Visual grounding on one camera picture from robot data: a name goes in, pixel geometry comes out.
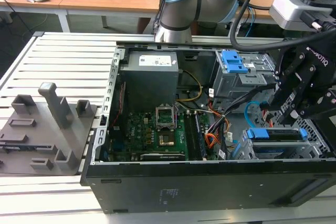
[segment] robotiq logo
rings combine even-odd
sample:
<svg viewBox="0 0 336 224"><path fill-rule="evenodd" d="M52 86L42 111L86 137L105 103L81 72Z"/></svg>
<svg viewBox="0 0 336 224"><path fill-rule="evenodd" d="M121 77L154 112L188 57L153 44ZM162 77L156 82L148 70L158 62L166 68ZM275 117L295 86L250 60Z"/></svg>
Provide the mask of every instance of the robotiq logo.
<svg viewBox="0 0 336 224"><path fill-rule="evenodd" d="M328 65L328 60L321 54L319 54L318 52L315 52L313 49L311 49L310 47L306 48L308 51L311 51L321 62L322 64L326 67Z"/></svg>

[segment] slotted metal work surface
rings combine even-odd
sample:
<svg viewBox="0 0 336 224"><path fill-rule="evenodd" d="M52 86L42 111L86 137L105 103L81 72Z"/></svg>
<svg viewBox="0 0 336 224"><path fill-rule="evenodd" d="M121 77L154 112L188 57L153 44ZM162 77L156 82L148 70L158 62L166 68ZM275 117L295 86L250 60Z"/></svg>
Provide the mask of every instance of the slotted metal work surface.
<svg viewBox="0 0 336 224"><path fill-rule="evenodd" d="M35 101L43 101L37 89L44 81L55 82L57 94L65 95L69 103L89 99L98 106L96 115L100 114L116 40L151 42L153 38L59 33L33 37L0 81L0 129L13 112L11 102L17 94L30 94ZM252 40L240 42L251 44ZM219 37L195 37L194 41L229 43ZM92 129L98 124L95 119ZM79 181L80 176L0 175L0 223L336 223L336 187L297 208L105 215L90 187L80 186Z"/></svg>

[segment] yellow wire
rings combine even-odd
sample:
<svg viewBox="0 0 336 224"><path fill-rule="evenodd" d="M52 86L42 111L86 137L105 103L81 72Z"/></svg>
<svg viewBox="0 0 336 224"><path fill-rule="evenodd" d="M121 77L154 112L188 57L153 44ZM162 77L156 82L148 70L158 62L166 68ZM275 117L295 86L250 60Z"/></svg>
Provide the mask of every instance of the yellow wire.
<svg viewBox="0 0 336 224"><path fill-rule="evenodd" d="M189 71L187 70L183 70L184 72L187 72L188 74L190 74L190 76L193 77L193 79L198 83L198 86L199 86L199 92L197 94L197 96L193 97L193 98L187 98L187 99L176 99L177 102L192 102L192 101L195 101L196 99L198 99L201 95L202 95L202 85L201 83L197 80L197 78L192 74L190 73Z"/></svg>

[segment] gray 3d printed holder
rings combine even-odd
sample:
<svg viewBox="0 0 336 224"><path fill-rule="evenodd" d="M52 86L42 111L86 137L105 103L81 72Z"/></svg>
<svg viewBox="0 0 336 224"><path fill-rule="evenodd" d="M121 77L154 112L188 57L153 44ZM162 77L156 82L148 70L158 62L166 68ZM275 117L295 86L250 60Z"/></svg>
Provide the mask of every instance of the gray 3d printed holder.
<svg viewBox="0 0 336 224"><path fill-rule="evenodd" d="M15 112L0 131L0 173L77 173L97 107L88 100L68 104L56 88L42 83L38 92L46 103L30 95L14 99Z"/></svg>

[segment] table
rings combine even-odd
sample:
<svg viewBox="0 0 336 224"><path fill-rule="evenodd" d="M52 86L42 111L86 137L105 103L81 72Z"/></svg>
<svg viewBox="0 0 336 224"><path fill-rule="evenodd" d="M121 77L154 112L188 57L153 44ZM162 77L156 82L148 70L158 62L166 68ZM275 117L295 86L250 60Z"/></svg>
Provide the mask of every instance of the table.
<svg viewBox="0 0 336 224"><path fill-rule="evenodd" d="M103 27L107 27L107 16L148 17L155 16L159 0L50 0L30 3L25 0L7 0L17 12L46 13L58 15L63 32L70 32L71 14L97 15L102 17ZM251 0L252 4L270 6L273 0ZM11 12L4 0L0 0L0 11ZM267 11L257 10L256 23L274 24Z"/></svg>
<svg viewBox="0 0 336 224"><path fill-rule="evenodd" d="M0 80L0 129L13 112L17 94L42 101L43 81L56 83L58 95L69 103L85 97L99 114L118 41L153 42L151 35L45 33L32 37ZM194 36L195 43L228 45L223 37ZM242 44L266 44L279 39L239 38ZM99 125L95 119L92 129ZM323 223L336 222L336 187L297 208L239 209L104 215L90 187L77 176L0 176L0 223Z"/></svg>

